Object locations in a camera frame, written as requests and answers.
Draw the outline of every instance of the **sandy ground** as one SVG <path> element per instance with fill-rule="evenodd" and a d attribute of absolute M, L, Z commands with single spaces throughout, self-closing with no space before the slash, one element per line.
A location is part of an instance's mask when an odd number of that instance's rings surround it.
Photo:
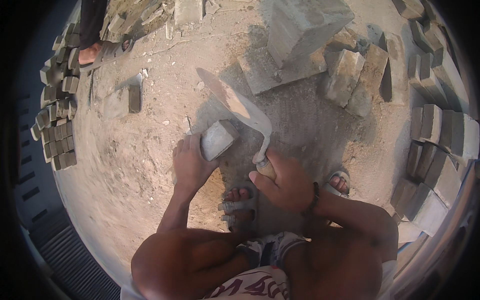
<path fill-rule="evenodd" d="M 130 1 L 112 0 L 108 16 L 125 9 Z M 375 44 L 382 31 L 400 35 L 406 61 L 421 53 L 413 44 L 408 21 L 398 15 L 391 0 L 346 2 L 356 15 L 351 27 L 358 34 Z M 410 144 L 410 107 L 390 106 L 378 96 L 372 113 L 364 120 L 356 119 L 317 95 L 321 74 L 252 96 L 237 57 L 266 46 L 272 0 L 217 3 L 221 8 L 213 16 L 194 29 L 174 32 L 173 40 L 166 39 L 163 27 L 143 32 L 134 27 L 131 36 L 142 37 L 131 54 L 94 72 L 90 106 L 90 77 L 81 76 L 79 109 L 73 120 L 78 164 L 55 175 L 77 231 L 119 284 L 129 275 L 133 253 L 155 232 L 168 205 L 173 192 L 167 174 L 171 151 L 186 131 L 187 116 L 193 132 L 219 119 L 230 119 L 240 132 L 240 139 L 224 153 L 220 168 L 192 201 L 189 227 L 225 231 L 216 208 L 221 194 L 254 169 L 251 159 L 262 136 L 234 119 L 208 89 L 198 89 L 196 67 L 216 73 L 262 109 L 273 125 L 271 146 L 298 158 L 314 180 L 324 182 L 331 171 L 346 168 L 352 199 L 393 213 L 389 201 L 405 172 Z M 108 38 L 119 40 L 121 36 Z M 103 100 L 117 84 L 142 69 L 148 72 L 143 80 L 142 111 L 103 121 Z M 410 106 L 420 102 L 411 89 Z M 265 199 L 259 217 L 262 233 L 300 230 L 300 216 L 271 207 Z"/>

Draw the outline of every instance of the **trowel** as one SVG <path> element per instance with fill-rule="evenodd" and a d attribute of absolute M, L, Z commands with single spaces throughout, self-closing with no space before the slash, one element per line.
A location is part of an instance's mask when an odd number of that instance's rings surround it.
<path fill-rule="evenodd" d="M 264 135 L 264 142 L 256 158 L 257 170 L 260 174 L 267 176 L 275 181 L 276 173 L 272 163 L 265 156 L 268 144 L 270 144 L 270 135 L 272 134 L 272 123 L 267 115 L 253 104 L 247 97 L 236 92 L 230 85 L 220 80 L 207 70 L 197 68 L 198 76 L 203 80 L 214 95 L 230 110 L 235 117 L 245 123 L 245 125 L 260 131 Z"/>

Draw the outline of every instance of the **thigh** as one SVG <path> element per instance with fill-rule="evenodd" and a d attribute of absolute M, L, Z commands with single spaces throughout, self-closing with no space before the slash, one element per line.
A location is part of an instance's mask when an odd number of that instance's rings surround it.
<path fill-rule="evenodd" d="M 357 233 L 326 227 L 285 257 L 292 299 L 375 299 L 380 255 Z"/>
<path fill-rule="evenodd" d="M 148 299 L 200 299 L 248 270 L 235 252 L 243 237 L 202 229 L 180 229 L 147 238 L 132 258 L 132 277 Z"/>

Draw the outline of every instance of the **bracelet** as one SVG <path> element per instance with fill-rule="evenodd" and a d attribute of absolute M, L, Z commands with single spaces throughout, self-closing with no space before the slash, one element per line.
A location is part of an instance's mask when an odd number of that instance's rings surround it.
<path fill-rule="evenodd" d="M 310 203 L 310 205 L 307 207 L 307 209 L 302 211 L 300 214 L 302 216 L 308 216 L 308 215 L 312 214 L 313 209 L 318 204 L 318 199 L 319 198 L 320 198 L 320 188 L 318 186 L 318 183 L 314 182 L 313 183 L 313 200 L 312 200 L 312 203 Z"/>

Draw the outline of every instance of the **metal grate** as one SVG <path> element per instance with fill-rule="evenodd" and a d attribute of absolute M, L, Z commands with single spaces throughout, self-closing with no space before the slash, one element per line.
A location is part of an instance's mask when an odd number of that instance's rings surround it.
<path fill-rule="evenodd" d="M 66 294 L 78 300 L 120 298 L 120 287 L 87 250 L 65 211 L 39 223 L 30 238 Z"/>

